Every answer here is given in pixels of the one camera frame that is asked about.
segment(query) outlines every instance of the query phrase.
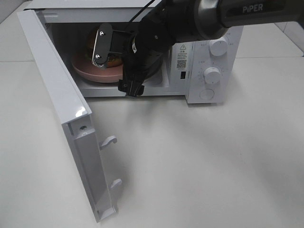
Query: warning label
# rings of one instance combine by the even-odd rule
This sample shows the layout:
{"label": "warning label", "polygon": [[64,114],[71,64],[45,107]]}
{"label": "warning label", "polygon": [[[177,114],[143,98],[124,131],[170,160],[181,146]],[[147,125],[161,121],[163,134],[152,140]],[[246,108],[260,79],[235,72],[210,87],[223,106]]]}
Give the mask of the warning label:
{"label": "warning label", "polygon": [[182,44],[177,53],[177,65],[176,68],[178,70],[184,70],[187,68],[187,60],[188,60],[188,52],[187,46]]}
{"label": "warning label", "polygon": [[183,44],[180,48],[180,50],[187,50],[186,46]]}

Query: microwave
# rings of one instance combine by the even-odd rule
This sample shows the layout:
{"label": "microwave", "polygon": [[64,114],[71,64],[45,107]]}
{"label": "microwave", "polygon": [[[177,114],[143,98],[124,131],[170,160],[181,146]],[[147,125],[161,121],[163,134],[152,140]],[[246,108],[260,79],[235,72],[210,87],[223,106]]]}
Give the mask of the microwave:
{"label": "microwave", "polygon": [[[129,28],[136,30],[141,18],[159,1]],[[87,37],[101,23],[122,29],[143,6],[141,0],[33,0],[18,13],[97,222],[116,212],[112,193],[122,180],[111,184],[106,181],[100,151],[117,139],[103,135],[103,140],[98,140],[85,98],[119,97],[125,93],[118,91],[116,82],[96,82],[82,76],[73,57],[83,53]],[[180,95],[188,104],[223,102],[242,30],[230,28],[217,40],[175,44],[155,74],[144,82],[143,96]]]}

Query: white table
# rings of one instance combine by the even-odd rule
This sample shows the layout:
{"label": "white table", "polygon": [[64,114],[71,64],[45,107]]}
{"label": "white table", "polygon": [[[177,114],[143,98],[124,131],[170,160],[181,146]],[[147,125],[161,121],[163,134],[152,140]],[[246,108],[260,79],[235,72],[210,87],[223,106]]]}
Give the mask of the white table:
{"label": "white table", "polygon": [[[1,36],[13,46],[3,24]],[[1,228],[303,227],[298,50],[237,59],[220,105],[88,99],[97,134],[118,137],[102,154],[107,181],[124,181],[119,212],[99,224],[29,48],[21,52],[0,52]]]}

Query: open microwave door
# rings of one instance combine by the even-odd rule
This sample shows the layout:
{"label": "open microwave door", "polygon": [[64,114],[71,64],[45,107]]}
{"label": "open microwave door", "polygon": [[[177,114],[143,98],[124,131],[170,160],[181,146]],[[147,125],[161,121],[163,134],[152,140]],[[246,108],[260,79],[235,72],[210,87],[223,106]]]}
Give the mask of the open microwave door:
{"label": "open microwave door", "polygon": [[66,135],[96,221],[115,213],[100,157],[100,149],[115,142],[98,143],[91,109],[33,10],[18,13],[37,67]]}

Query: white knob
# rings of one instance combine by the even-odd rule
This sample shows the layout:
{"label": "white knob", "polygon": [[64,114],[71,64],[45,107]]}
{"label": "white knob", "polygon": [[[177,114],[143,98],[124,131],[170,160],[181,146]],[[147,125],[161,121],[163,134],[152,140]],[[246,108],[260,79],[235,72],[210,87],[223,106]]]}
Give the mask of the white knob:
{"label": "white knob", "polygon": [[214,56],[222,56],[228,51],[228,42],[225,37],[220,39],[211,40],[209,43],[210,52]]}
{"label": "white knob", "polygon": [[204,71],[204,78],[207,84],[216,84],[220,81],[221,73],[216,67],[209,67]]}

